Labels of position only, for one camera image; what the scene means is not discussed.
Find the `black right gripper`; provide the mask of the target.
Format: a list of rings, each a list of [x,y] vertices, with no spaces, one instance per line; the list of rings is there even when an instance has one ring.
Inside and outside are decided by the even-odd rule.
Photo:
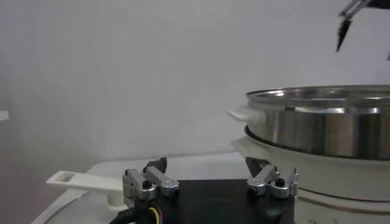
[[[364,7],[373,9],[390,9],[390,0],[351,0],[339,13],[342,18],[338,30],[336,51],[339,52],[352,24],[352,18]]]

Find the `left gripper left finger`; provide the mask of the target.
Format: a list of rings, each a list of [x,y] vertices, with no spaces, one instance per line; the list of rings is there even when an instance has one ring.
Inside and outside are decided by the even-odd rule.
[[[126,200],[151,201],[160,192],[162,197],[176,199],[180,196],[180,185],[165,175],[167,157],[149,161],[142,171],[127,169],[122,175],[123,195]]]

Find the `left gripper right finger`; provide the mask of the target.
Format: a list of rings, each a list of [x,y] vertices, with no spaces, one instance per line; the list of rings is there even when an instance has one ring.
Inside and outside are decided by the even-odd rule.
[[[245,162],[251,174],[247,180],[247,194],[258,198],[270,193],[275,198],[298,195],[298,173],[296,168],[279,170],[265,159],[246,157]]]

